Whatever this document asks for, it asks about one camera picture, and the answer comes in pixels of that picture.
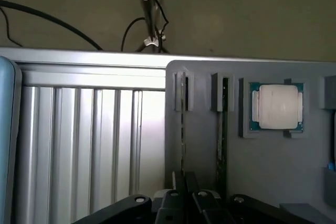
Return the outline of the grey plastic parts rack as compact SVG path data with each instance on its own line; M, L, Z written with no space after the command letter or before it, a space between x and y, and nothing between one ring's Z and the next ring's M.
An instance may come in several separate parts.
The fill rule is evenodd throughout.
M251 131L251 82L303 83L303 131ZM167 184L175 170L194 172L223 199L336 224L336 63L178 60L165 86Z

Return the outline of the silver CPU chip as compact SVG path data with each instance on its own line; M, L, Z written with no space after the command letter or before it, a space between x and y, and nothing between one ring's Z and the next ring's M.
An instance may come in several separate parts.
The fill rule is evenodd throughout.
M303 131L303 83L249 83L249 129Z

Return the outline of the silver stand pole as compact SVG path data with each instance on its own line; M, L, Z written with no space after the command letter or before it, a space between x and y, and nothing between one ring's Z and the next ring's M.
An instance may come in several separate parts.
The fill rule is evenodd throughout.
M140 0L144 14L144 21L148 32L148 37L136 50L142 52L143 50L150 48L152 52L168 53L169 51L164 48L163 42L165 40L163 25L162 29L159 29L160 18L167 21L163 8L159 0Z

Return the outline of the pale blue rounded panel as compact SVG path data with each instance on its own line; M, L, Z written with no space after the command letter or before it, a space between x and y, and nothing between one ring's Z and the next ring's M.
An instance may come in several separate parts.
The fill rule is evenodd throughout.
M0 224L11 224L21 91L19 66L0 56Z

